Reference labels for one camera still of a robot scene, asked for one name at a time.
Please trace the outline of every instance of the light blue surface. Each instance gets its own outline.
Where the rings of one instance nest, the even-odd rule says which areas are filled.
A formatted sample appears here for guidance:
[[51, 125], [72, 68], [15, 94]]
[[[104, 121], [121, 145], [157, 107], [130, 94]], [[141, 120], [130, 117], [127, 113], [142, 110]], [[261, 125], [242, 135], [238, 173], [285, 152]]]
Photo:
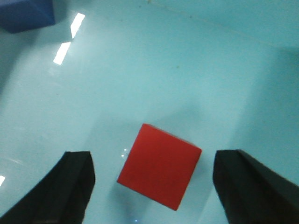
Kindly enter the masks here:
[[[64, 151], [93, 155], [84, 224], [226, 224], [212, 185], [219, 149], [242, 148], [299, 185], [298, 44], [273, 47], [155, 2], [54, 6], [53, 27], [0, 30], [0, 215]], [[116, 183], [142, 123], [203, 149], [178, 211]]]

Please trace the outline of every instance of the cube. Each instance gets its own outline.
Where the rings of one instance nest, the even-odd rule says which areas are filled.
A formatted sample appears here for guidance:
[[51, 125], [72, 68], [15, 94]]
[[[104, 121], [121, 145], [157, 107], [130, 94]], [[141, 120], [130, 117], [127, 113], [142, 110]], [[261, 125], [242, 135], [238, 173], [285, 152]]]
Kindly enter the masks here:
[[117, 180], [177, 210], [202, 150], [143, 124]]
[[0, 27], [8, 32], [54, 24], [52, 0], [0, 0]]

